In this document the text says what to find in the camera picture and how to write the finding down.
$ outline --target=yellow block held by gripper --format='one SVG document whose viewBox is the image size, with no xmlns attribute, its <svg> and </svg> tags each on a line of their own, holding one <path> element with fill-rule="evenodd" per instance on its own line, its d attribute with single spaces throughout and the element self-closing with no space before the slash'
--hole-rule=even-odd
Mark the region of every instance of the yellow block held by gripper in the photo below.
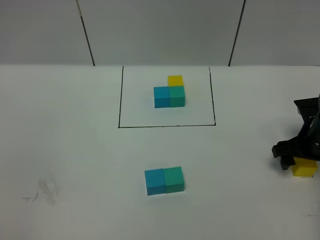
<svg viewBox="0 0 320 240">
<path fill-rule="evenodd" d="M 176 86 L 183 86 L 184 80 L 181 75 L 178 76 L 168 76 L 168 86 L 169 87 L 176 87 Z"/>
<path fill-rule="evenodd" d="M 318 169 L 316 161 L 294 157 L 295 165 L 291 167 L 295 177 L 312 177 Z"/>
</svg>

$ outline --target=white table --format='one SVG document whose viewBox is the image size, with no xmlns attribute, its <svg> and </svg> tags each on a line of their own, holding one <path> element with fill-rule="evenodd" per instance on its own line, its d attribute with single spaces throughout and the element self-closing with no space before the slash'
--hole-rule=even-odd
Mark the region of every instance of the white table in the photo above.
<svg viewBox="0 0 320 240">
<path fill-rule="evenodd" d="M 318 240 L 320 174 L 292 177 L 271 149 L 320 68 L 211 77 L 216 126 L 118 128 L 122 66 L 1 66 L 0 239 Z M 174 166 L 185 191 L 147 196 L 144 171 Z"/>
</svg>

